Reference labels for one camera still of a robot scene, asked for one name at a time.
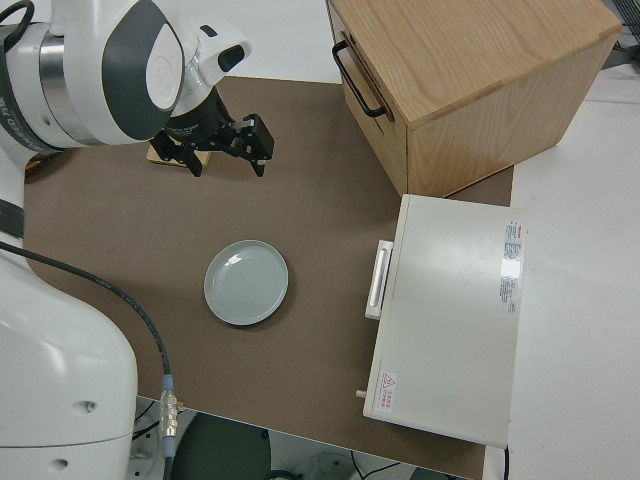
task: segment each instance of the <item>white sticker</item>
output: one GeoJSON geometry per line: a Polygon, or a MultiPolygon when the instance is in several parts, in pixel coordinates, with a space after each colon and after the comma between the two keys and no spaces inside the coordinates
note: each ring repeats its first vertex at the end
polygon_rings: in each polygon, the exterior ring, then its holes
{"type": "Polygon", "coordinates": [[[500,269],[500,300],[507,312],[518,310],[518,289],[522,272],[522,238],[524,227],[513,220],[507,225],[500,269]]]}
{"type": "Polygon", "coordinates": [[[395,396],[397,383],[398,375],[395,373],[385,371],[380,372],[376,409],[391,412],[393,409],[393,397],[395,396]]]}

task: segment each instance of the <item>wood grain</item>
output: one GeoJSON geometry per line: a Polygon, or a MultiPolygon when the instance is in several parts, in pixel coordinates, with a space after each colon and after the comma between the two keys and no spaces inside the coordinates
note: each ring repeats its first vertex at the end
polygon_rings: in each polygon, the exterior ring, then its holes
{"type": "Polygon", "coordinates": [[[409,128],[619,32],[601,0],[331,0],[409,128]]]}
{"type": "Polygon", "coordinates": [[[615,38],[409,132],[409,192],[446,196],[558,143],[615,38]]]}
{"type": "MultiPolygon", "coordinates": [[[[329,18],[336,42],[346,38],[349,33],[331,5],[329,5],[329,18]]],[[[379,85],[368,75],[365,67],[359,64],[359,58],[358,52],[343,51],[340,53],[340,60],[367,104],[377,107],[380,105],[379,98],[383,95],[379,85]]],[[[407,193],[407,128],[401,119],[400,121],[392,120],[400,118],[398,109],[383,97],[384,105],[390,115],[370,118],[363,112],[346,83],[343,83],[343,88],[351,113],[391,179],[393,186],[398,193],[407,193]]]]}

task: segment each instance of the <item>cable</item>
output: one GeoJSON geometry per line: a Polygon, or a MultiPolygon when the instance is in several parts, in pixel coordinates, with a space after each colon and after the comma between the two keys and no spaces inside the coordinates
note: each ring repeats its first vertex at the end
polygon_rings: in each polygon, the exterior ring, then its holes
{"type": "Polygon", "coordinates": [[[142,413],[140,415],[138,415],[134,420],[133,423],[136,423],[138,420],[140,420],[142,417],[144,417],[144,414],[147,413],[149,411],[149,409],[151,407],[153,407],[153,404],[156,403],[155,400],[151,400],[151,403],[149,404],[149,406],[147,408],[145,408],[142,413]]]}
{"type": "Polygon", "coordinates": [[[356,472],[358,473],[360,480],[364,480],[365,478],[369,477],[370,475],[373,475],[374,473],[382,472],[383,470],[388,470],[389,468],[400,465],[400,462],[395,462],[390,465],[387,465],[386,467],[376,468],[375,470],[371,470],[369,473],[363,474],[362,471],[358,468],[358,465],[356,464],[356,457],[353,454],[353,450],[349,450],[349,452],[351,453],[351,461],[353,462],[353,468],[356,469],[356,472]]]}
{"type": "MultiPolygon", "coordinates": [[[[182,412],[184,412],[184,410],[181,410],[178,412],[178,415],[180,415],[182,412]]],[[[158,425],[160,425],[160,420],[156,420],[155,422],[153,422],[151,425],[149,425],[148,427],[144,427],[141,430],[138,430],[136,432],[132,433],[132,438],[131,441],[133,440],[137,440],[139,439],[142,435],[144,435],[145,433],[149,433],[151,430],[153,430],[154,428],[156,428],[158,425]]]]}
{"type": "Polygon", "coordinates": [[[509,480],[509,447],[504,449],[504,480],[509,480]]]}
{"type": "Polygon", "coordinates": [[[4,40],[4,51],[5,53],[11,50],[16,43],[20,41],[24,32],[26,32],[27,27],[31,24],[31,20],[33,19],[33,13],[35,11],[35,7],[33,6],[33,2],[30,0],[22,0],[20,2],[16,2],[13,5],[5,8],[0,13],[0,23],[4,22],[11,15],[16,13],[18,10],[25,9],[24,16],[20,20],[20,23],[16,26],[15,30],[7,35],[7,38],[4,40]]]}
{"type": "Polygon", "coordinates": [[[162,476],[162,480],[171,480],[172,470],[173,470],[173,458],[166,457],[164,459],[164,475],[162,476]]]}
{"type": "Polygon", "coordinates": [[[126,292],[116,287],[112,283],[107,282],[106,280],[103,280],[102,278],[92,273],[86,272],[84,270],[73,267],[66,263],[59,262],[58,260],[45,257],[44,255],[30,252],[29,250],[25,250],[23,248],[14,247],[13,245],[10,245],[2,241],[0,241],[0,249],[13,253],[15,255],[19,255],[21,257],[34,260],[39,263],[44,263],[45,265],[49,265],[50,267],[55,267],[60,270],[64,270],[65,272],[72,273],[73,275],[77,275],[86,280],[90,280],[100,285],[102,288],[109,290],[111,293],[119,296],[131,308],[133,308],[133,310],[142,318],[144,323],[147,325],[147,328],[151,332],[151,335],[153,336],[153,339],[156,342],[156,345],[158,346],[158,350],[160,351],[160,356],[162,357],[162,369],[164,371],[164,374],[171,375],[171,365],[169,364],[169,354],[167,353],[167,349],[164,346],[164,342],[162,341],[162,337],[160,337],[160,333],[158,332],[158,329],[156,328],[151,318],[149,318],[149,315],[147,315],[147,312],[145,312],[142,309],[142,307],[138,305],[138,303],[133,298],[131,298],[131,296],[127,295],[126,292]]]}
{"type": "Polygon", "coordinates": [[[620,42],[616,42],[613,46],[613,50],[624,53],[627,56],[627,61],[625,63],[631,63],[632,60],[640,63],[640,46],[625,48],[620,45],[620,42]]]}

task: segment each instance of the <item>plate rim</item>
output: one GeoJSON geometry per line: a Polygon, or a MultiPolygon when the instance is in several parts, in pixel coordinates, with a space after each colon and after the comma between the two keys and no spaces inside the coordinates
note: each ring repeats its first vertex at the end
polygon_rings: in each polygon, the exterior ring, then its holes
{"type": "Polygon", "coordinates": [[[229,245],[227,245],[226,247],[224,247],[222,250],[220,250],[211,260],[211,262],[209,263],[209,266],[207,267],[207,271],[204,275],[204,283],[203,283],[203,293],[204,293],[204,298],[205,301],[207,303],[207,306],[209,307],[209,310],[221,321],[229,324],[229,325],[234,325],[234,326],[251,326],[251,325],[256,325],[260,322],[262,322],[263,320],[265,320],[266,318],[270,317],[277,309],[278,307],[280,307],[280,305],[282,304],[282,302],[284,301],[284,297],[287,293],[287,290],[289,288],[289,267],[287,266],[287,262],[285,261],[284,257],[282,256],[282,254],[273,246],[270,245],[267,242],[264,242],[262,240],[252,240],[252,239],[247,239],[247,240],[238,240],[237,242],[233,242],[229,245]],[[216,262],[216,260],[221,257],[225,251],[231,250],[234,247],[238,247],[238,245],[243,245],[243,244],[247,244],[247,245],[258,245],[261,248],[264,248],[266,250],[271,251],[272,253],[276,254],[276,257],[278,258],[278,260],[280,262],[282,262],[282,266],[284,267],[284,273],[285,273],[285,277],[284,277],[284,284],[283,284],[283,288],[282,288],[282,292],[281,294],[278,296],[277,301],[274,303],[274,305],[269,308],[269,310],[267,310],[264,314],[259,316],[259,319],[256,321],[252,321],[250,323],[237,323],[237,322],[233,322],[230,320],[227,320],[225,318],[223,318],[222,316],[219,315],[219,313],[216,311],[216,309],[214,308],[214,306],[212,305],[212,302],[209,301],[209,296],[207,295],[207,283],[208,280],[210,278],[210,275],[213,275],[212,272],[212,268],[214,263],[216,262]]]}

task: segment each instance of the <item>gray plate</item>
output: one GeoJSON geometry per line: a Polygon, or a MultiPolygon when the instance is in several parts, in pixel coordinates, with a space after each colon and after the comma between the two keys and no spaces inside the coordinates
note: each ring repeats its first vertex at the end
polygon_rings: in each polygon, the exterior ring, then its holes
{"type": "Polygon", "coordinates": [[[278,308],[289,273],[282,255],[258,240],[242,240],[215,256],[204,279],[211,311],[232,325],[253,325],[278,308]]]}

